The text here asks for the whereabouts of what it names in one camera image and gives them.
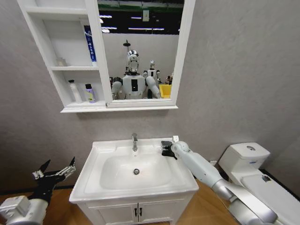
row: yellow container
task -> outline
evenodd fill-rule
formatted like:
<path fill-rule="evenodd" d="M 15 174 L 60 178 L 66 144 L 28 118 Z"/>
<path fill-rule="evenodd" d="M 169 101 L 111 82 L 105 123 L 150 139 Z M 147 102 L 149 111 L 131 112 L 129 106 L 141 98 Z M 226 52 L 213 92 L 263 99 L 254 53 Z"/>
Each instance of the yellow container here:
<path fill-rule="evenodd" d="M 170 98 L 172 85 L 160 84 L 159 91 L 162 98 Z"/>

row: sink basin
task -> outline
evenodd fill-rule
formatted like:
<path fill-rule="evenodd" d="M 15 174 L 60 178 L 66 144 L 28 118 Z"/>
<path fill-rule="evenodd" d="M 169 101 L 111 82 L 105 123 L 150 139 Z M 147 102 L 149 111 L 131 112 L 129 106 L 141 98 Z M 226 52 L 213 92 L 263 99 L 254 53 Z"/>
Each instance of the sink basin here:
<path fill-rule="evenodd" d="M 107 189 L 140 189 L 167 184 L 171 170 L 165 157 L 157 153 L 108 158 L 100 176 L 100 186 Z"/>
<path fill-rule="evenodd" d="M 132 140 L 94 142 L 70 202 L 198 190 L 193 175 L 180 159 L 161 155 L 161 141 L 172 138 L 139 139 L 136 157 Z"/>

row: toilet seat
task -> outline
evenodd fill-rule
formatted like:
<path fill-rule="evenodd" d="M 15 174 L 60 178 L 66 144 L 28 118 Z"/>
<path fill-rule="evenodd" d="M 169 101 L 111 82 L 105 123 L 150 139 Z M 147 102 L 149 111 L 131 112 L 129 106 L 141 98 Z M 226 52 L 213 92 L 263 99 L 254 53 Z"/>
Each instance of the toilet seat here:
<path fill-rule="evenodd" d="M 241 183 L 278 215 L 280 223 L 300 224 L 300 202 L 267 175 L 243 177 Z"/>

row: toilet tank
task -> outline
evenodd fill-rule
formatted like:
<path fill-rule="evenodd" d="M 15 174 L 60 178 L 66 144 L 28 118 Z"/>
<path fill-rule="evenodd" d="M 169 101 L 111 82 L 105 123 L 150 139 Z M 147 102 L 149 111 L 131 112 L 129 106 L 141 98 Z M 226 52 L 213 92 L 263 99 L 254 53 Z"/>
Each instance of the toilet tank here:
<path fill-rule="evenodd" d="M 257 143 L 230 145 L 220 158 L 219 165 L 226 172 L 250 172 L 257 170 L 269 156 L 269 151 Z"/>

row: faucet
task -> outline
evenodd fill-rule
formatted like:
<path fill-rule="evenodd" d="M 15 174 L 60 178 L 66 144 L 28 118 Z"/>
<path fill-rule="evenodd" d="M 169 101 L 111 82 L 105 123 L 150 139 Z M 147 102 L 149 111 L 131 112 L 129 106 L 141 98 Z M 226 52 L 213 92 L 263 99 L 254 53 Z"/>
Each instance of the faucet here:
<path fill-rule="evenodd" d="M 132 146 L 132 150 L 133 151 L 137 151 L 137 134 L 136 133 L 133 133 L 132 134 L 132 141 L 133 141 L 133 146 Z"/>

